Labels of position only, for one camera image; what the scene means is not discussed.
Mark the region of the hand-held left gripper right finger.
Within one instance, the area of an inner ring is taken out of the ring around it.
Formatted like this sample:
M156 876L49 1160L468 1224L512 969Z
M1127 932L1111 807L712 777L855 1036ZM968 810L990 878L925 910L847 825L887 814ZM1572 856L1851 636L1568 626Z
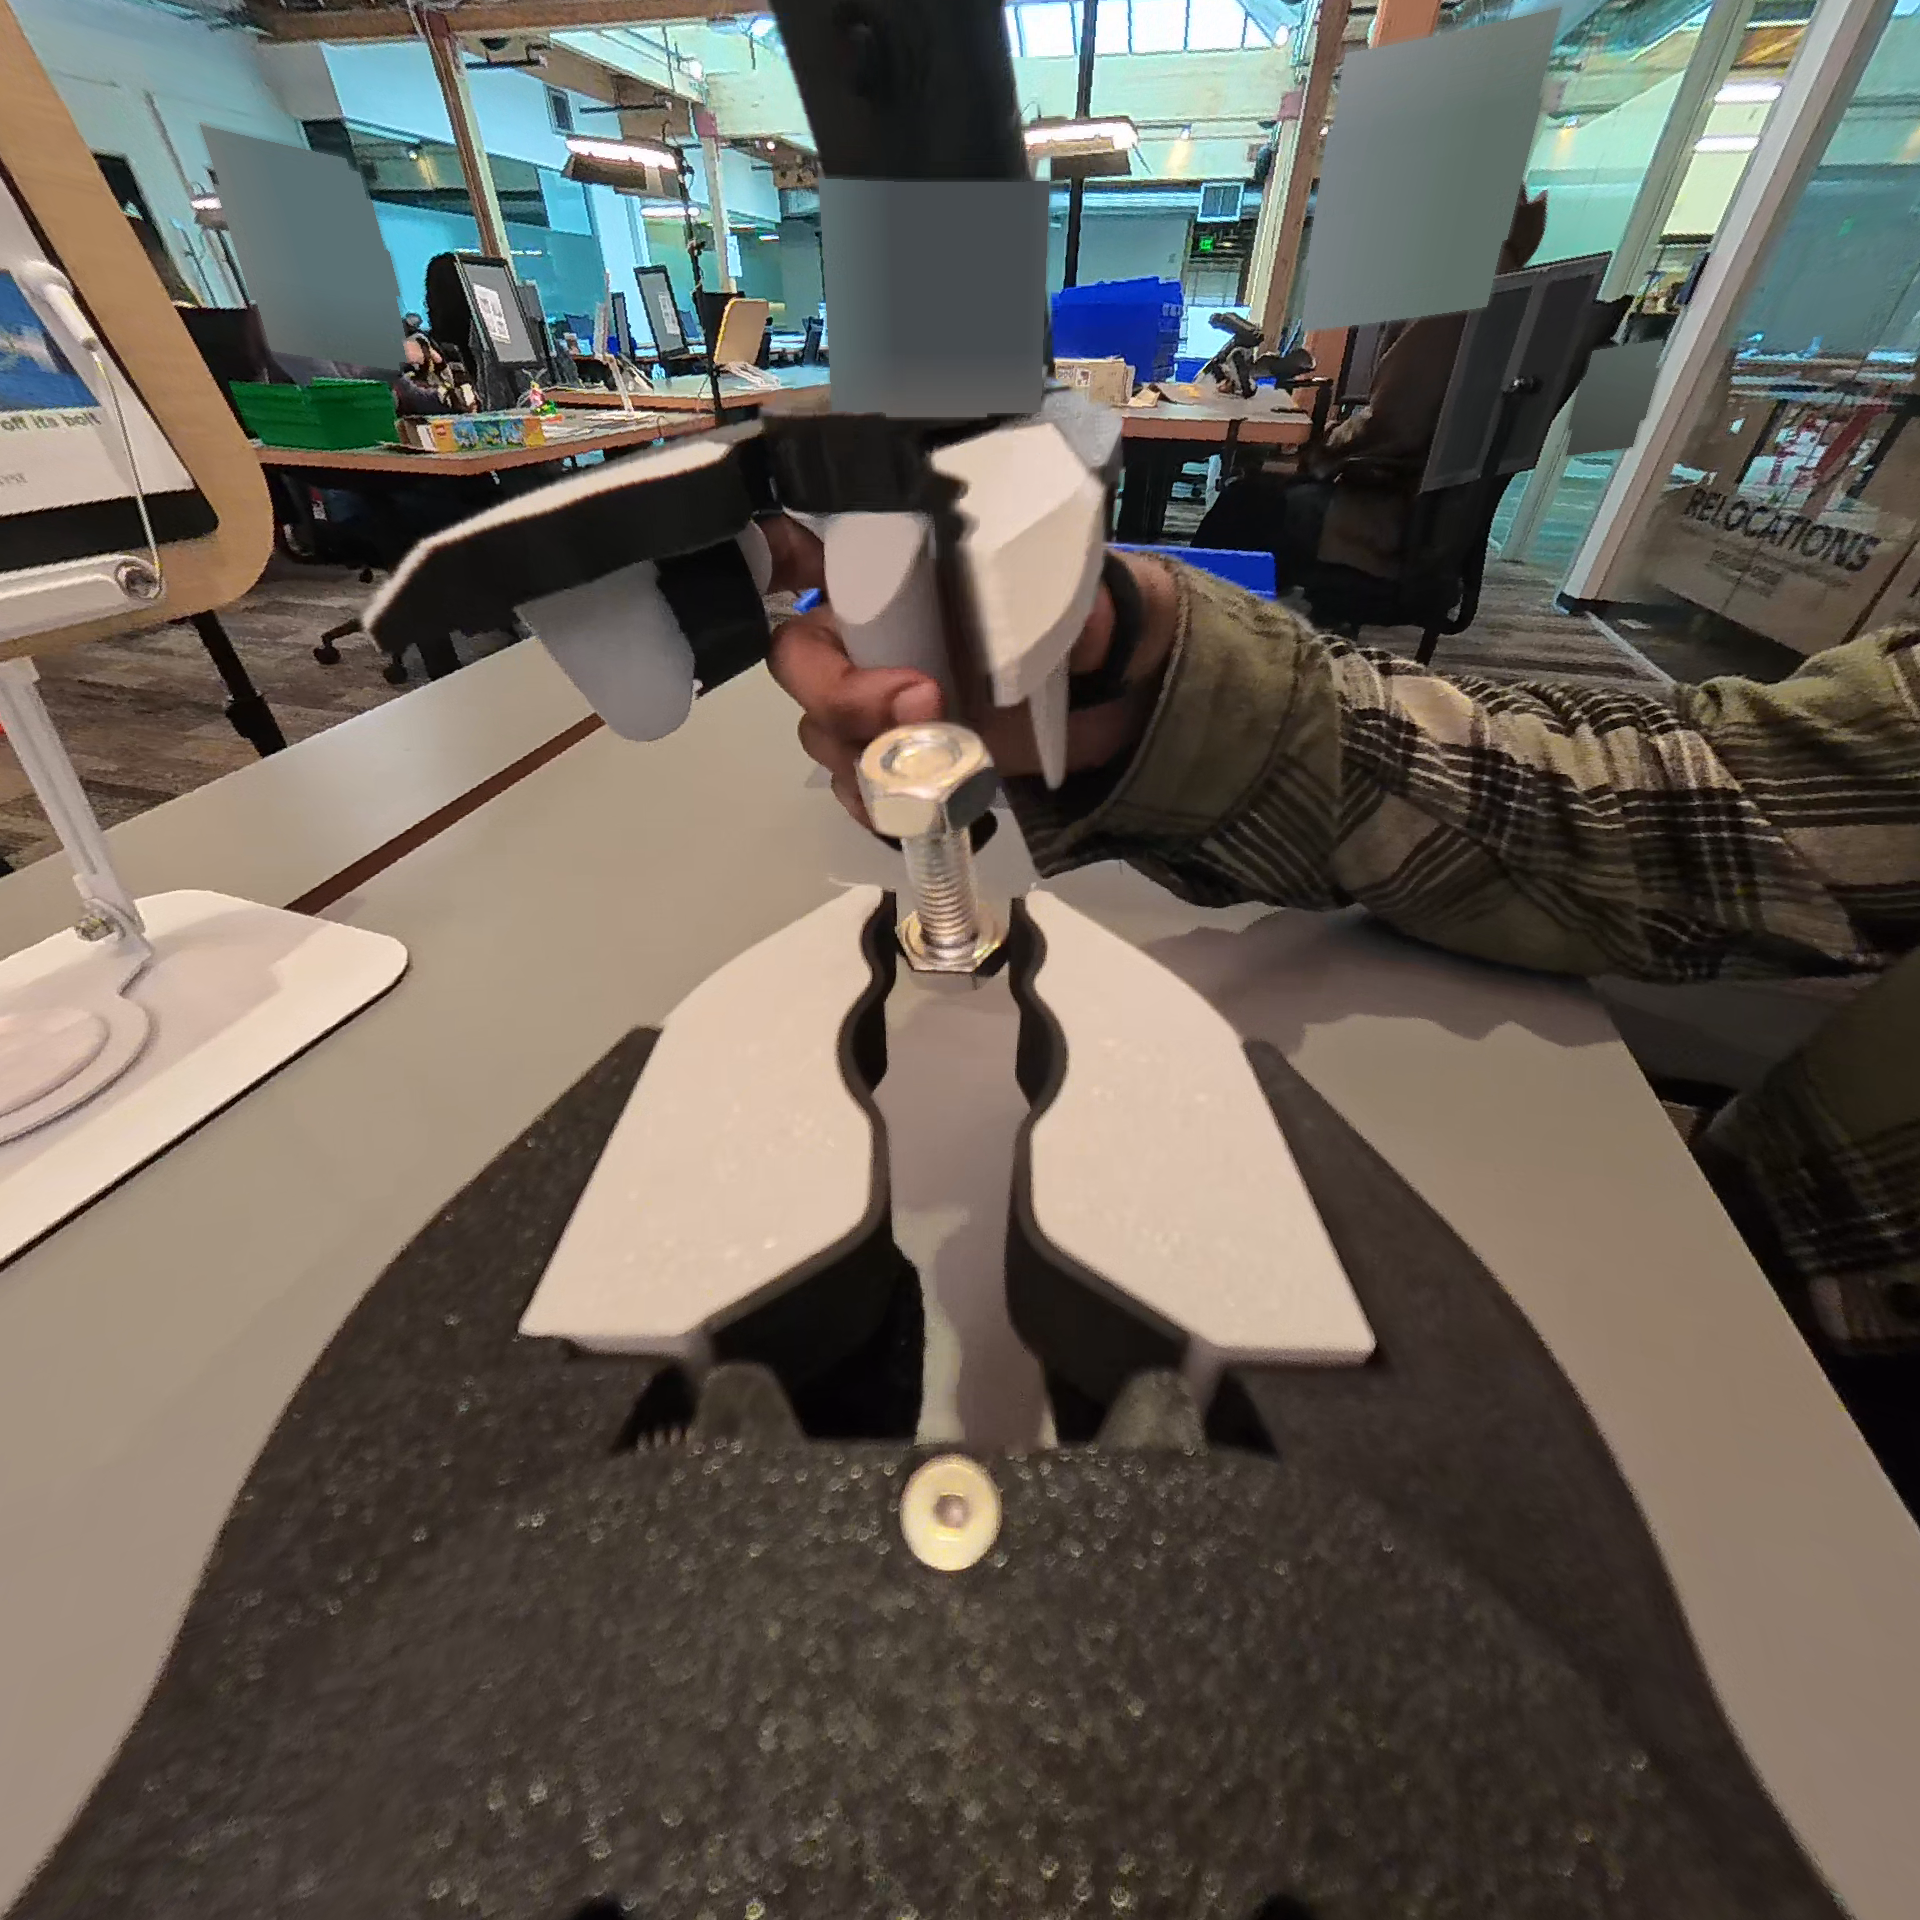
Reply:
M1053 1396L1355 1368L1376 1332L1254 1063L1192 984L1057 896L1014 902L1004 1295Z

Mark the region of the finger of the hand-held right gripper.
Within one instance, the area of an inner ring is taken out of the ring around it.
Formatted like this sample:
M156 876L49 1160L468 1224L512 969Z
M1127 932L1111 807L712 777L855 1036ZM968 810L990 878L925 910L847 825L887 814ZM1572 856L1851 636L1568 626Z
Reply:
M751 428L577 470L419 541L365 608L388 653L452 633L532 628L550 593L649 565L696 655L744 655L765 633L741 536L772 510Z
M1021 710L1040 777L1067 775L1069 653L1088 624L1120 479L1120 413L1047 399L927 454L948 653L965 693Z

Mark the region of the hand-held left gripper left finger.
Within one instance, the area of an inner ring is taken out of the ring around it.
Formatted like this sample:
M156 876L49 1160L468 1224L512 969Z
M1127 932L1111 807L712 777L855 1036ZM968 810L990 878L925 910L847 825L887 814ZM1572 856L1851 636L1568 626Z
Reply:
M751 1361L800 1399L879 1361L897 1334L875 1098L893 937L893 893L853 884L675 1005L521 1336L692 1373Z

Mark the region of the silver hex bolt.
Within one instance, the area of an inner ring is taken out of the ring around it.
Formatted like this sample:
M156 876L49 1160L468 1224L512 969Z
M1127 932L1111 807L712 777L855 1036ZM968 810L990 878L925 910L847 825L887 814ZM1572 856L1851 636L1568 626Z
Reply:
M929 975L990 975L1004 964L1006 926L976 878L976 840L993 821L897 839L905 889L895 940L902 961Z

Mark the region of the person's right hand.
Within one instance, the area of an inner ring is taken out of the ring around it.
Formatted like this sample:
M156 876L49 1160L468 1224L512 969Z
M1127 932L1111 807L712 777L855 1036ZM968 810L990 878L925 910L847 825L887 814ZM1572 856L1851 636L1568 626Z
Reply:
M829 597L774 628L767 668L800 708L800 745L827 769L831 792L859 825L870 822L856 786L859 759L875 736L910 724L960 721L973 728L1009 792L1030 789L1067 809L1097 801L1117 782L1161 700L1181 604L1167 562L1117 549L1111 554L1133 581L1137 640L1120 694L1069 710L1067 777L1057 786L1041 778L1027 708L993 705L992 686L968 655L950 661L947 684L911 668L855 664Z

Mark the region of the long wooden desk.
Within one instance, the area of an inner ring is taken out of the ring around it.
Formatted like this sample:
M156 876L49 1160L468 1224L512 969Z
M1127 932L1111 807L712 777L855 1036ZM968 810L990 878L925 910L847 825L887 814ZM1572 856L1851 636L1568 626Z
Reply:
M500 484L500 494L491 495L489 504L481 510L489 511L512 498L532 494L561 477L585 473L601 464L612 464L729 428L737 429L751 424L756 428L751 416L741 413L732 416L721 424L702 421L702 416L684 416L667 422L630 416L622 424L591 424L585 431L549 441L540 447L521 449L445 454L421 453L414 447L263 447L257 453L257 461L264 469L287 470L307 465L316 473L337 474L365 488L371 488L373 482L419 487L425 482L477 484L479 479L489 479ZM448 528L481 511L463 510L463 516ZM741 536L741 543L749 557L756 585L761 585L765 593L772 581L772 562L758 530L758 516ZM382 576L380 588L395 574L408 550L397 557L393 566L375 565ZM359 626L373 640L365 630L365 608L359 615ZM764 613L765 633L756 645L749 645L744 655L696 655L692 652L691 633L672 615L665 597L653 583L653 568L649 565L636 565L622 568L604 583L558 592L537 600L532 628L525 628L518 620L515 620L503 633L525 633L537 637L559 670L571 678L575 690L583 693L588 704L615 730L636 737L651 737L676 728L699 694L718 690L720 686L751 671L761 658L765 658L769 620L764 609L764 597L758 598L758 609ZM388 653L375 640L373 645L387 658L393 678L405 678L405 661L408 655L419 655L419 663L430 678L440 678L459 664L457 637L461 636L477 633L452 633L431 645L427 652L412 645L400 653Z

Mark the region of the studio light panel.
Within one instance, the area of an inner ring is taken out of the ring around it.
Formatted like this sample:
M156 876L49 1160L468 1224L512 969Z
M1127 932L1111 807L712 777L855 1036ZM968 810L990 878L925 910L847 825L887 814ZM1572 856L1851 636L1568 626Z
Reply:
M1127 113L1041 117L1021 128L1035 176L1053 182L1132 174L1141 132Z
M561 174L580 185L604 185L643 201L685 199L681 156L649 140L608 134L567 134Z

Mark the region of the green plastic bin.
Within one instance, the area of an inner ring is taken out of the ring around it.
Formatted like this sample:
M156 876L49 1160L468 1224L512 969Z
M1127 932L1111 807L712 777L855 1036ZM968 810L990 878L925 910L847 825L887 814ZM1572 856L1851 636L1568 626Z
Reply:
M228 382L232 412L268 447L361 449L400 441L393 388L380 378Z

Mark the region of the white tablet stand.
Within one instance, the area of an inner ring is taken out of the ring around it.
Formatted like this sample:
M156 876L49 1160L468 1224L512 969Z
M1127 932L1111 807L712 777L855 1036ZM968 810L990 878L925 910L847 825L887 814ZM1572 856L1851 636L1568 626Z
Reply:
M11 1262L408 967L390 934L239 896L137 897L44 705L37 655L215 606L188 554L112 550L5 574L5 736L57 831L71 890L38 937L5 927L1 1256Z

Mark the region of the black monitor on stand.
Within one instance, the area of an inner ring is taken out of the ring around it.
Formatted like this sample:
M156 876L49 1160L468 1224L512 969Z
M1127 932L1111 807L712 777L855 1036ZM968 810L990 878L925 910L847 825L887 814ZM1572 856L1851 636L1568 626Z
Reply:
M1512 477L1540 458L1600 318L1609 253L1497 274L1468 314L1420 492Z

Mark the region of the person's plaid shirt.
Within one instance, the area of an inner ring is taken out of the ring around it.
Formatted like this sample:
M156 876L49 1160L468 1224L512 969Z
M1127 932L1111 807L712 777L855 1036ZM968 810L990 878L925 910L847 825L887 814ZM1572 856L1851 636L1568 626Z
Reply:
M1838 1353L1916 1353L1916 953L1740 1093L1704 1152L1757 1207L1787 1295Z

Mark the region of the printed cardboard moving box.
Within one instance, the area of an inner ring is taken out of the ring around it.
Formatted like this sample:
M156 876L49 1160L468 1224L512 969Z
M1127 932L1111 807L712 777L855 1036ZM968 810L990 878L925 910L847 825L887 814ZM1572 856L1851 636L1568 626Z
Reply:
M1917 609L1916 377L1727 362L1652 508L1645 585L1813 655Z

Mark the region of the wooden support post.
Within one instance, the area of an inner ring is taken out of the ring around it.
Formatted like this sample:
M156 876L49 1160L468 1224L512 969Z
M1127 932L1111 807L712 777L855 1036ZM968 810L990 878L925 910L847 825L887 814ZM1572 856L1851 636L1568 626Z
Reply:
M1245 281L1249 318L1272 342L1288 318L1288 293L1305 239L1305 213L1327 129L1327 110L1352 4L1317 1L1305 15L1305 68L1280 106Z

